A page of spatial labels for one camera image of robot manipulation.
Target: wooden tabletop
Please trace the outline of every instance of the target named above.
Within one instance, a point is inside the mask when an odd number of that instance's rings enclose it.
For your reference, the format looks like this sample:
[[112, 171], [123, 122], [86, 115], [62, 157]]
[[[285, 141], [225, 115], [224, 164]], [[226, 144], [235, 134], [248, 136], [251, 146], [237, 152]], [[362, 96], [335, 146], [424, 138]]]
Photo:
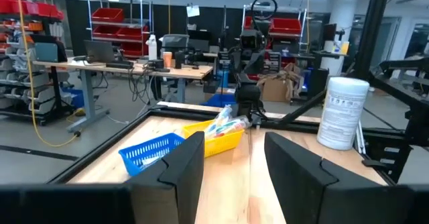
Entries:
[[[205, 111], [220, 110], [217, 107], [181, 103], [161, 102], [160, 104]], [[278, 114], [268, 115], [271, 117], [282, 116]], [[300, 117], [300, 120], [312, 121], [317, 120], [317, 118]], [[120, 149], [140, 144], [170, 132], [182, 135], [182, 127], [191, 123], [194, 121], [150, 117], [88, 165], [69, 183], [124, 182], [129, 176], [118, 154]], [[355, 150], [337, 151], [326, 148], [316, 141], [315, 135], [307, 133], [248, 129], [234, 150], [204, 160], [204, 176], [195, 223], [286, 223], [265, 161], [263, 145], [264, 135], [267, 131], [274, 131], [369, 180], [386, 184], [376, 171], [362, 165], [362, 157]]]
[[[129, 73], [130, 70], [122, 68], [106, 67], [106, 64], [101, 62], [93, 62], [92, 64], [84, 63], [83, 61], [74, 61], [74, 57], [67, 58], [67, 62], [40, 62], [33, 61], [34, 64], [42, 66], [56, 66], [70, 69], [80, 70], [93, 70], [103, 72], [119, 72]], [[165, 76], [171, 78], [186, 78], [201, 80], [204, 76], [212, 71], [212, 66], [199, 66], [198, 70], [192, 69], [191, 67], [182, 67], [182, 69], [170, 68], [170, 72], [150, 72], [151, 76]], [[143, 65], [135, 63], [133, 74], [141, 74], [143, 72]]]

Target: yellow cable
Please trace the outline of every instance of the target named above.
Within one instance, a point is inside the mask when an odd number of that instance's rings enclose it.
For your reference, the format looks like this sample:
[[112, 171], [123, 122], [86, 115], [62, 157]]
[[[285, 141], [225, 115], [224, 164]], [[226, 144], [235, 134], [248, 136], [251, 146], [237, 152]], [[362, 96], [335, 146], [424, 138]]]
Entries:
[[171, 3], [170, 0], [168, 0], [168, 34], [171, 34]]
[[308, 15], [310, 14], [310, 0], [307, 0], [307, 50], [306, 52], [308, 53], [308, 49], [310, 48], [310, 30], [309, 30], [309, 24], [310, 21], [308, 20]]
[[[18, 0], [18, 5], [19, 5], [19, 17], [20, 17], [20, 21], [21, 21], [21, 31], [22, 31], [22, 35], [25, 35], [25, 29], [24, 29], [24, 17], [23, 17], [23, 13], [22, 13], [22, 2], [21, 0]], [[33, 74], [32, 74], [32, 64], [30, 63], [29, 60], [29, 53], [28, 53], [28, 44], [27, 44], [27, 40], [24, 39], [24, 47], [25, 47], [25, 52], [27, 52], [27, 54], [25, 54], [27, 56], [27, 65], [28, 65], [28, 70], [29, 70], [29, 81], [30, 81], [30, 92], [32, 93], [32, 119], [33, 119], [33, 126], [34, 126], [34, 130], [36, 131], [37, 136], [39, 137], [39, 139], [44, 142], [45, 144], [51, 146], [51, 147], [61, 147], [61, 146], [65, 146], [66, 144], [69, 144], [70, 142], [72, 142], [77, 136], [74, 135], [70, 140], [68, 140], [67, 142], [63, 143], [63, 144], [58, 144], [58, 145], [54, 145], [51, 144], [49, 142], [47, 142], [46, 140], [44, 140], [38, 130], [38, 125], [36, 123], [36, 112], [34, 111], [34, 86], [33, 86]]]

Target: white pillar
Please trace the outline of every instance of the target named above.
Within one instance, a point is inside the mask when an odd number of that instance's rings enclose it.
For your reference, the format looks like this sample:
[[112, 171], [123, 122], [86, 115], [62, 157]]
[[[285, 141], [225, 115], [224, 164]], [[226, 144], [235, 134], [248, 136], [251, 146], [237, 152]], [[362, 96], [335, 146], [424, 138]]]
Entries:
[[[353, 18], [355, 16], [355, 10], [357, 6], [357, 0], [333, 0], [332, 11], [330, 13], [329, 23], [336, 23], [336, 30], [344, 30], [345, 34], [343, 35], [341, 41], [349, 41], [350, 30], [353, 24]], [[324, 43], [324, 50], [327, 52], [332, 52], [334, 42], [326, 41]], [[322, 58], [321, 68], [329, 69], [330, 76], [336, 76], [341, 73], [343, 68], [344, 57], [339, 59], [334, 58]]]

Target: blue basket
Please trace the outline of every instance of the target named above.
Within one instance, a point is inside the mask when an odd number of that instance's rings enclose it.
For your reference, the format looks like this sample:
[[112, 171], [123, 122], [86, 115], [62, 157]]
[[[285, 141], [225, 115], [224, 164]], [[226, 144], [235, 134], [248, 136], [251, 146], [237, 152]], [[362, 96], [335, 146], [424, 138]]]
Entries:
[[169, 133], [139, 145], [119, 150], [119, 154], [122, 156], [128, 174], [135, 176], [147, 167], [143, 165], [143, 160], [165, 156], [183, 141], [183, 137], [175, 133]]
[[72, 93], [72, 106], [76, 108], [84, 107], [84, 101], [83, 101], [83, 91], [78, 89], [71, 89], [67, 87], [61, 88], [61, 90], [65, 93]]
[[201, 105], [209, 107], [224, 107], [225, 105], [237, 104], [234, 99], [234, 94], [215, 94], [206, 103]]

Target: desk leg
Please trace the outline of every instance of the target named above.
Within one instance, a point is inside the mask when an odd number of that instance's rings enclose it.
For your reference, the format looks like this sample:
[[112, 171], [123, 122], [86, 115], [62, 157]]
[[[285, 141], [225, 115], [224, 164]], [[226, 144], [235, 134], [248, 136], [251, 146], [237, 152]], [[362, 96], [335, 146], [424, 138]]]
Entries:
[[85, 117], [67, 127], [67, 131], [78, 131], [83, 127], [90, 125], [92, 122], [100, 119], [101, 117], [109, 114], [109, 109], [102, 109], [95, 111], [93, 84], [91, 80], [91, 71], [80, 70], [80, 77], [82, 80], [82, 91], [84, 99]]
[[177, 86], [177, 100], [179, 103], [185, 103], [185, 88], [186, 88], [186, 79], [179, 78]]

